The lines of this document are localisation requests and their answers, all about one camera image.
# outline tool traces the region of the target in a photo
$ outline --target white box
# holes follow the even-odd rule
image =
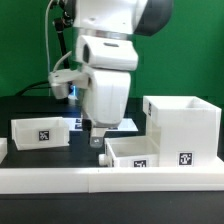
[[[69,126],[62,117],[12,120],[12,139],[18,150],[69,145]]]
[[[158,166],[158,147],[145,136],[106,138],[105,155],[99,157],[101,165],[109,167]]]

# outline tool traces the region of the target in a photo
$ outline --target green wall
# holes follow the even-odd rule
[[[43,1],[0,3],[0,96],[46,79]],[[140,61],[130,96],[196,95],[224,105],[224,2],[174,0],[169,24],[153,37],[134,36]],[[51,20],[61,15],[51,12]],[[72,39],[66,31],[67,40]],[[50,27],[52,62],[60,57]],[[39,90],[35,94],[47,94]]]

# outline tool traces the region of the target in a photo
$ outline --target cable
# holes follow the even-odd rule
[[[34,87],[40,86],[40,85],[45,85],[45,84],[49,84],[49,82],[48,81],[36,82],[36,83],[31,84],[31,85],[25,87],[24,89],[20,90],[19,92],[17,92],[15,94],[15,96],[22,96],[26,91],[29,91],[29,90],[32,90],[32,89],[36,89]]]
[[[47,70],[48,75],[51,71],[51,62],[50,62],[50,53],[49,53],[49,41],[48,41],[48,17],[49,17],[49,11],[51,8],[52,3],[54,0],[51,0],[47,6],[46,13],[45,13],[45,41],[46,41],[46,53],[47,53]]]
[[[58,70],[58,67],[60,66],[60,64],[66,59],[68,58],[70,55],[72,54],[71,51],[69,51],[67,54],[65,54],[63,57],[61,57],[59,59],[59,61],[55,64],[53,72],[56,72]]]

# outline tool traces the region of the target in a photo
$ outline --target small white object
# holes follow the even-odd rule
[[[100,166],[107,166],[109,163],[108,156],[106,154],[99,155],[99,165]]]
[[[7,139],[0,138],[0,164],[7,155]]]
[[[62,117],[12,120],[18,150],[68,146],[69,126]]]

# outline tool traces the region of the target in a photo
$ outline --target white open box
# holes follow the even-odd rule
[[[62,117],[12,120],[11,124],[18,150],[69,145],[69,126]]]

